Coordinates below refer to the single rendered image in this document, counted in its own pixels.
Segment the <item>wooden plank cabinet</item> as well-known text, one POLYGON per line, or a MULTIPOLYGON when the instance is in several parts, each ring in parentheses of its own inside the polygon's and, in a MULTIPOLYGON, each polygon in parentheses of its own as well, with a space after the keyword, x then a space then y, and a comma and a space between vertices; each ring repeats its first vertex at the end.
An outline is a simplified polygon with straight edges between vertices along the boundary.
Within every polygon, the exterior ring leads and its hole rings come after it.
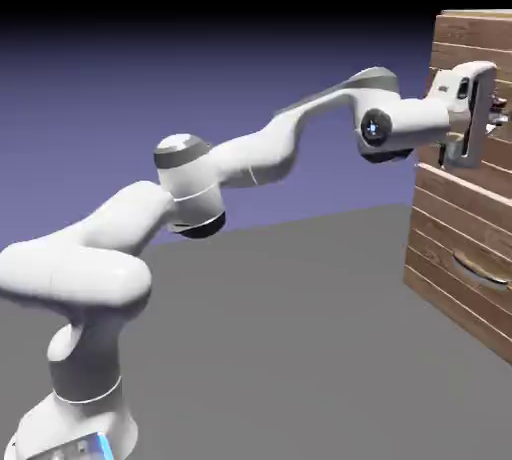
POLYGON ((512 9, 441 12, 431 76, 480 59, 497 66, 481 164, 445 170, 420 149, 404 282, 512 366, 512 9))

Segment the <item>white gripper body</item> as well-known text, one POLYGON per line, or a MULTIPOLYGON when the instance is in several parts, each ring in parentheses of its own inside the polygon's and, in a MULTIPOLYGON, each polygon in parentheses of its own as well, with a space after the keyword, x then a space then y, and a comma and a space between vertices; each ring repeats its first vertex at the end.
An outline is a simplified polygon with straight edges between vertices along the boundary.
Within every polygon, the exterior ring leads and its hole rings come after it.
POLYGON ((469 118, 458 125, 463 129, 444 142, 443 167, 477 168, 480 165, 487 123, 493 104, 497 67, 490 61, 471 61, 458 64, 452 72, 460 77, 457 99, 464 102, 463 111, 469 118))

